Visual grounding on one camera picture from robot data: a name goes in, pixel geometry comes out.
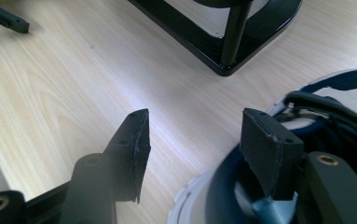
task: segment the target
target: wooden table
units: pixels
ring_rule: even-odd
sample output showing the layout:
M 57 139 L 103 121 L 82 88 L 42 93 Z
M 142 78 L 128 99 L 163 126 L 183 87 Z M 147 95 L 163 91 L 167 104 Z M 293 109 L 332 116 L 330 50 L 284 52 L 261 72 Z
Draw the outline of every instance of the wooden table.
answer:
M 315 78 L 357 68 L 357 1 L 304 0 L 293 23 L 231 77 L 219 77 L 125 0 L 15 0 L 31 23 L 0 26 L 0 167 L 27 200 L 102 152 L 149 108 L 152 151 L 141 203 L 118 223 L 166 223 L 173 197 L 240 139 L 244 107 L 267 110 Z

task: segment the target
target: black stand leg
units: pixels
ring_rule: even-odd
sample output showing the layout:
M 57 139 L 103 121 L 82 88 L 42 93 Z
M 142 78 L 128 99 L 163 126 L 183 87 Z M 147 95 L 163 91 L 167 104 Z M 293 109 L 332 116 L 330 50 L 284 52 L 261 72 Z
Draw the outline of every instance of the black stand leg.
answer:
M 221 64 L 223 66 L 229 67 L 236 60 L 251 4 L 252 2 L 248 2 L 230 9 L 221 56 Z

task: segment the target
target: black plastic part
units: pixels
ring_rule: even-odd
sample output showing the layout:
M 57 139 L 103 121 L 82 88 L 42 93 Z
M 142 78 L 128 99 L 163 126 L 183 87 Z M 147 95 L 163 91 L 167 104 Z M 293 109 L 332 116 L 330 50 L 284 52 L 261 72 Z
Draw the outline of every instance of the black plastic part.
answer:
M 226 66 L 221 61 L 224 38 L 207 34 L 164 0 L 129 1 L 222 77 L 232 75 L 279 35 L 287 27 L 301 5 L 301 0 L 270 0 L 247 20 L 242 37 L 237 40 L 237 43 L 233 44 L 239 44 L 237 53 L 233 57 L 234 62 Z M 212 1 L 202 0 L 200 2 L 203 5 L 206 5 L 206 3 L 211 5 Z
M 262 111 L 243 111 L 240 150 L 266 196 L 292 200 L 295 168 L 305 156 L 303 142 Z
M 129 114 L 120 125 L 104 153 L 113 159 L 116 201 L 140 201 L 146 164 L 151 150 L 149 112 L 147 109 Z
M 115 202 L 140 200 L 150 148 L 149 112 L 147 109 L 135 111 L 120 125 L 103 154 L 79 160 L 72 182 L 27 202 L 26 214 L 20 216 L 31 224 L 56 224 L 61 219 L 63 223 L 79 223 L 72 222 L 72 218 L 81 219 L 83 223 L 90 220 L 95 220 L 93 223 L 116 223 Z M 103 167 L 89 166 L 96 161 L 102 161 Z M 21 219 L 18 223 L 26 223 L 26 220 Z
M 26 34 L 29 31 L 30 23 L 13 15 L 0 7 L 0 25 L 5 26 L 15 32 Z
M 15 190 L 0 192 L 0 224 L 27 223 L 26 203 L 23 195 Z
M 311 152 L 303 170 L 307 186 L 301 185 L 297 190 L 299 222 L 357 223 L 357 175 L 344 160 L 324 152 Z M 318 209 L 311 210 L 314 204 L 300 200 L 302 195 L 311 195 Z M 317 211 L 322 222 L 314 219 Z
M 59 223 L 69 183 L 60 185 L 26 203 L 30 223 Z
M 112 160 L 90 154 L 76 162 L 62 208 L 61 224 L 116 224 Z

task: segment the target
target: black frame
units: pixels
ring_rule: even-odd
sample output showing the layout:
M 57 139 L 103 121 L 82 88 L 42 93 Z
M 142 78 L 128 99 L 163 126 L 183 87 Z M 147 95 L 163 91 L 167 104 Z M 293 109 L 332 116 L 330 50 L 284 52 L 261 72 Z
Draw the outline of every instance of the black frame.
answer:
M 215 37 L 164 0 L 129 1 L 222 77 L 232 75 L 278 36 L 302 2 L 270 0 L 248 20 L 243 18 L 247 18 L 251 1 L 232 6 L 225 36 Z

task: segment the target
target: wood grain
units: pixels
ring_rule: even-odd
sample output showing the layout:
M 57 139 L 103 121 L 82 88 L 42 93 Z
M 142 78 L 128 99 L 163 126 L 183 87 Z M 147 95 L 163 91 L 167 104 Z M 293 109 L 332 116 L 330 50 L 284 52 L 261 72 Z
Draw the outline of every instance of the wood grain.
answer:
M 31 23 L 28 35 L 0 26 L 0 166 L 27 200 L 69 180 L 127 114 L 149 108 L 141 203 L 119 203 L 119 223 L 166 223 L 179 189 L 239 142 L 244 107 L 266 110 L 315 78 L 357 68 L 357 1 L 304 0 L 290 27 L 232 77 L 125 0 L 0 6 Z

